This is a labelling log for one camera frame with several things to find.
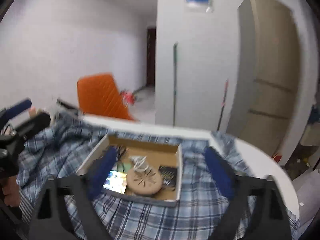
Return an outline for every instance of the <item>quilted orange upholstery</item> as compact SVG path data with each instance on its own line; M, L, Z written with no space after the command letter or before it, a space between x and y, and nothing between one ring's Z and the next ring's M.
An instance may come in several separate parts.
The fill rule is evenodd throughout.
M111 74L80 78L77 90L79 106L85 114L134 120L124 106Z

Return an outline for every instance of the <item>plaid tablecloth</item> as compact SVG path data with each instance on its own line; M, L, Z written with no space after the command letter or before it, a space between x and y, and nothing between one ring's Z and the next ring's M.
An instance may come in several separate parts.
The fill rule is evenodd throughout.
M181 144L183 177L180 202L175 208L129 202L107 194L93 201L97 214L113 238L207 239L229 204L227 198L220 195L207 169L203 153L208 141L116 132L67 116L28 141L26 150L19 156L17 182L21 187L24 221L30 221L36 198L48 175L61 178L74 174L99 140L105 134L114 133L121 138ZM220 154L232 167L251 175L235 148L233 137L221 133L212 135L222 149ZM73 197L66 196L66 203L76 234L85 238ZM290 211L288 215L294 239L299 221ZM247 223L246 218L241 221L236 238L244 235Z

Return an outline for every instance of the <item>table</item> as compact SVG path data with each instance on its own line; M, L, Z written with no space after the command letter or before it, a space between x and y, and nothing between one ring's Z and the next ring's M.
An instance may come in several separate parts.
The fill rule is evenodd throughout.
M205 139L209 141L210 146L214 147L218 152L221 149L211 132L208 130L188 129L163 126L157 124L147 124L141 122L132 122L116 118L101 117L91 114L84 115L83 119L92 124L107 126L115 130L128 131L133 133L146 133L158 136L173 136L190 139ZM256 148L255 146L246 143L240 139L236 139L236 147L238 152L242 155L243 160L251 168L253 174L257 178L265 178L266 175L275 177L279 191L284 200L286 207L297 216L299 219L299 203L297 194L293 188L290 178L281 169L281 167L274 162L270 156Z

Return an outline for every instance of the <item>round wooden lid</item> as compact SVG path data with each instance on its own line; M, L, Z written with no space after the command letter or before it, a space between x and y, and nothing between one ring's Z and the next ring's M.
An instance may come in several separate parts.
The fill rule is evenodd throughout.
M138 172L133 168L127 172L127 186L135 194L153 195L162 187L162 177L154 168Z

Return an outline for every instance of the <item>open box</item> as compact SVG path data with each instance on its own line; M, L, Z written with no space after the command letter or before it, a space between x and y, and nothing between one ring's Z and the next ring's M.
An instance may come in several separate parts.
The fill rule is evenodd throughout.
M164 207L175 207L180 200L181 179L182 179L182 152L180 145L167 145L153 142L141 142L132 139L117 138L115 136L104 136L101 141L90 152L84 160L77 175L84 175L88 172L92 163L102 157L108 146L124 146L126 153L121 158L123 163L132 163L129 156L140 155L147 156L147 162L150 166L159 169L159 166L169 166L177 168L177 181L174 190L162 188L158 193L152 196L135 195L128 187L125 193L121 194L106 188L102 188L102 192L106 192L112 196L119 197L129 201L147 203Z

